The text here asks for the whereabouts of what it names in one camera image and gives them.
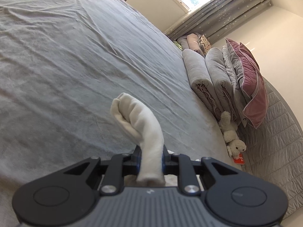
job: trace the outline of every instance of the white plush toy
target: white plush toy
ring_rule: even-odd
[[[246,145],[241,141],[236,133],[238,126],[235,122],[231,121],[231,115],[229,112],[224,111],[221,114],[221,120],[219,121],[220,129],[223,133],[224,141],[227,143],[227,152],[229,157],[239,159],[239,154],[246,150]]]

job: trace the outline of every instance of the white cloth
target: white cloth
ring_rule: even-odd
[[[142,150],[139,186],[164,186],[162,154],[164,138],[152,111],[129,94],[122,93],[112,102],[111,115],[125,134]]]

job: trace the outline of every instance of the red tag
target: red tag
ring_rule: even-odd
[[[243,159],[242,153],[239,154],[239,159],[234,159],[234,163],[239,165],[245,165],[245,161]]]

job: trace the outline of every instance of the patterned pillow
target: patterned pillow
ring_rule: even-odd
[[[202,35],[199,40],[199,44],[202,48],[204,48],[204,55],[206,56],[207,52],[212,48],[210,42],[207,40],[207,38],[204,35]]]
[[[258,128],[265,118],[269,105],[259,66],[245,45],[228,38],[226,38],[226,44],[240,88],[247,101],[243,114],[255,128]]]
[[[183,51],[182,46],[177,41],[173,41],[173,43],[178,47],[178,49],[180,49],[181,51]]]

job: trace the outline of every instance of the gray curtain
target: gray curtain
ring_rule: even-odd
[[[270,5],[270,0],[212,0],[186,14],[165,35],[173,41],[197,32],[213,44]]]

